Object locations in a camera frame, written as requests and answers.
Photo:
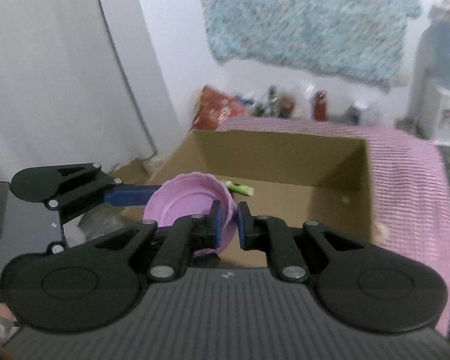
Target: gray platform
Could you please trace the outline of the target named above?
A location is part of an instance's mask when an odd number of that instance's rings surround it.
[[[44,253],[51,242],[63,239],[58,211],[20,200],[9,187],[9,183],[0,182],[0,275],[13,258]],[[4,300],[0,290],[0,302]]]
[[[448,360],[433,329],[401,336],[354,330],[300,284],[266,268],[197,269],[149,288],[112,325],[76,335],[25,328],[6,345],[17,360]]]

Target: hanging towel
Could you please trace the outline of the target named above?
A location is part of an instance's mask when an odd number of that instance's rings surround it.
[[[202,0],[215,58],[394,85],[419,0]]]

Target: open cardboard box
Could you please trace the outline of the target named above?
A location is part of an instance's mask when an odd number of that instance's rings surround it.
[[[255,188],[246,201],[252,215],[307,220],[370,240],[371,166],[364,139],[256,131],[192,131],[149,180],[161,184],[181,173],[211,173]],[[238,236],[220,255],[237,266],[266,266],[259,251],[244,252]]]

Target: white container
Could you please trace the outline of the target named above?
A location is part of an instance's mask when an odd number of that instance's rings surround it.
[[[450,91],[438,85],[436,78],[426,79],[418,128],[434,144],[450,146]]]

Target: pink plastic bowl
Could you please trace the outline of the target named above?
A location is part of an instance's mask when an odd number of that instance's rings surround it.
[[[218,249],[203,249],[195,256],[210,252],[220,253],[232,241],[236,230],[233,222],[236,204],[224,184],[215,176],[193,172],[178,175],[166,181],[150,198],[144,219],[157,221],[159,227],[171,226],[181,216],[208,214],[214,200],[220,200],[223,209],[222,242]]]

